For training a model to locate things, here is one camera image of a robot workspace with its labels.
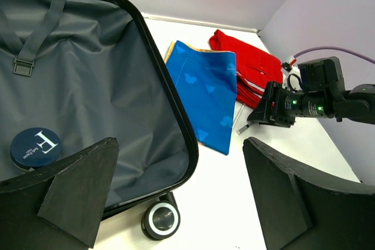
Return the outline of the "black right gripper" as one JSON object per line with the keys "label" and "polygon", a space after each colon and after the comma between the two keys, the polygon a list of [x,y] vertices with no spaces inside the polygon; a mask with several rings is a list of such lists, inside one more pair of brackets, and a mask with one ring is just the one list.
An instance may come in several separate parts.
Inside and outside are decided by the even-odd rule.
{"label": "black right gripper", "polygon": [[295,123],[295,114],[287,113],[287,105],[291,108],[298,105],[303,91],[291,91],[282,86],[281,83],[268,82],[257,107],[247,117],[249,125],[270,125],[282,128],[290,128]]}

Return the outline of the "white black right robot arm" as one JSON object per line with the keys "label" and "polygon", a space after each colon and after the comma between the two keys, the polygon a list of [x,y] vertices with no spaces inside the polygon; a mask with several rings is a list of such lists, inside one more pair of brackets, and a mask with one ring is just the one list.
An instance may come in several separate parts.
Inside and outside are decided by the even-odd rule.
{"label": "white black right robot arm", "polygon": [[293,92],[279,83],[269,82],[260,103],[247,122],[289,128],[296,118],[334,118],[374,124],[374,85],[362,84],[351,91],[337,87],[323,91]]}

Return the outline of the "dark blue round cosmetic jar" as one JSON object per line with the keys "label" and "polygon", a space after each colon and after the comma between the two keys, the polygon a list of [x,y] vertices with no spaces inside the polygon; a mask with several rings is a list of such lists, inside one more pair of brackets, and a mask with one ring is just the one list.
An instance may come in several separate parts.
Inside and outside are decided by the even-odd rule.
{"label": "dark blue round cosmetic jar", "polygon": [[10,157],[23,170],[38,169],[55,162],[62,152],[60,137],[47,128],[28,128],[12,140]]}

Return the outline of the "red garment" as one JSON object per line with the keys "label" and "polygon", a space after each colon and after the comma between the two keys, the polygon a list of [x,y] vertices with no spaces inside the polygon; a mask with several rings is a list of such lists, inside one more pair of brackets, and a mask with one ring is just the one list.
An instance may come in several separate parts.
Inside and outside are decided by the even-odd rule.
{"label": "red garment", "polygon": [[246,106],[258,106],[268,82],[283,82],[281,61],[273,55],[218,29],[209,44],[212,50],[236,54],[237,100]]}

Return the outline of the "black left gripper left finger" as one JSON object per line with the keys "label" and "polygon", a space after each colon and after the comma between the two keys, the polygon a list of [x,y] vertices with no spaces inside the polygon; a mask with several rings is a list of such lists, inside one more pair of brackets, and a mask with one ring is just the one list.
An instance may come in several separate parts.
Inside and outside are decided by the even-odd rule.
{"label": "black left gripper left finger", "polygon": [[1,249],[94,247],[119,155],[105,138],[1,182]]}

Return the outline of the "yellow hard-shell suitcase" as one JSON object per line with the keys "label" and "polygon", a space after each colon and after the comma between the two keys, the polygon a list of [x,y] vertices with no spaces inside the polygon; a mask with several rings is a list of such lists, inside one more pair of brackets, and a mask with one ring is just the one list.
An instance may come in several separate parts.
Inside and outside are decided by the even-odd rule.
{"label": "yellow hard-shell suitcase", "polygon": [[9,152],[13,138],[34,127],[60,137],[55,162],[117,140],[101,222],[152,201],[141,220],[144,235],[160,241],[178,230],[172,192],[195,171],[197,140],[128,0],[1,0],[1,182],[37,170],[18,168]]}

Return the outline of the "blue patterned cloth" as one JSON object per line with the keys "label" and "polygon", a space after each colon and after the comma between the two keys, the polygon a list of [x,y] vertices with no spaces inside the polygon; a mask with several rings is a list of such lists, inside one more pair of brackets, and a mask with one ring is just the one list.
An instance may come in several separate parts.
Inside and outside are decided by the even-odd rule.
{"label": "blue patterned cloth", "polygon": [[237,98],[236,54],[171,43],[166,67],[202,145],[229,154]]}

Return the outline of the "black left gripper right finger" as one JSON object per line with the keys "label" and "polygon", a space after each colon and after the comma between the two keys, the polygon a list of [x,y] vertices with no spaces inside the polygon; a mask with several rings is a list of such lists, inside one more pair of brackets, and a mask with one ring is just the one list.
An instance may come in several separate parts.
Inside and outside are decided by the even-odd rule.
{"label": "black left gripper right finger", "polygon": [[318,170],[254,137],[243,153],[267,249],[374,249],[374,186]]}

